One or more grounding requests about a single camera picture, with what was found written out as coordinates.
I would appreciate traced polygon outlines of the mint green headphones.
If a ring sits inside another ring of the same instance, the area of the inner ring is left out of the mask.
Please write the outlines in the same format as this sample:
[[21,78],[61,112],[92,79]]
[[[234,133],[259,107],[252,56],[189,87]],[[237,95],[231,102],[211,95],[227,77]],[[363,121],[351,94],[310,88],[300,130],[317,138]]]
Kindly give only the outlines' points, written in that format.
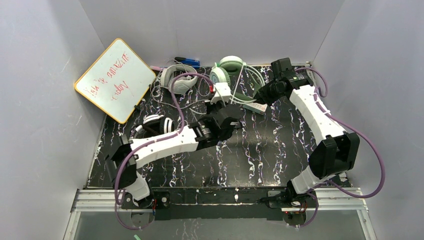
[[256,93],[261,87],[265,86],[265,80],[260,72],[253,66],[247,65],[238,56],[234,55],[223,57],[219,62],[216,62],[210,71],[209,79],[212,80],[214,84],[226,83],[229,87],[231,87],[231,77],[236,76],[239,81],[243,70],[247,70],[256,76],[256,79],[253,80],[254,93]]

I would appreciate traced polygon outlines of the black and white headphones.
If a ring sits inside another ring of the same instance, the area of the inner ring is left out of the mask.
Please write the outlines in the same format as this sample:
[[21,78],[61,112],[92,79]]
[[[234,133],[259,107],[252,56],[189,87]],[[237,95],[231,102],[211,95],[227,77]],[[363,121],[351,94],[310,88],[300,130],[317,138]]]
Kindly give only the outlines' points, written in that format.
[[144,118],[143,122],[135,128],[133,138],[138,136],[158,136],[171,133],[176,129],[174,121],[167,116],[152,114]]

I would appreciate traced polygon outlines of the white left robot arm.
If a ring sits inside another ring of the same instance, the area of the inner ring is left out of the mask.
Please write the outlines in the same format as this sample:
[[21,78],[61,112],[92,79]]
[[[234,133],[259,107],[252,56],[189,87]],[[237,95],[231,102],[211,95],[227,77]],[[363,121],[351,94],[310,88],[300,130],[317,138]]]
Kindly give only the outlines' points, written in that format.
[[119,199],[120,190],[130,193],[135,201],[149,197],[149,184],[139,169],[161,158],[199,151],[228,140],[234,130],[242,128],[241,117],[242,109],[229,104],[220,109],[211,107],[198,121],[169,133],[135,139],[122,135],[120,146],[105,158],[115,200]]

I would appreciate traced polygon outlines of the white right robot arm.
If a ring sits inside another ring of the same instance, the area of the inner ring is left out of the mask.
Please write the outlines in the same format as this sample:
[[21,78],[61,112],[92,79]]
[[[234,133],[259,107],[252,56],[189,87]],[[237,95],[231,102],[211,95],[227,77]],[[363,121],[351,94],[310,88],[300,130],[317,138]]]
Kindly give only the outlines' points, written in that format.
[[257,91],[255,98],[271,106],[287,97],[312,131],[316,148],[309,156],[305,170],[289,180],[284,190],[263,197],[260,202],[269,206],[302,204],[314,189],[354,167],[360,138],[357,133],[347,132],[330,119],[330,111],[324,107],[312,79],[306,73],[296,72],[288,57],[273,61],[271,69],[273,79]]

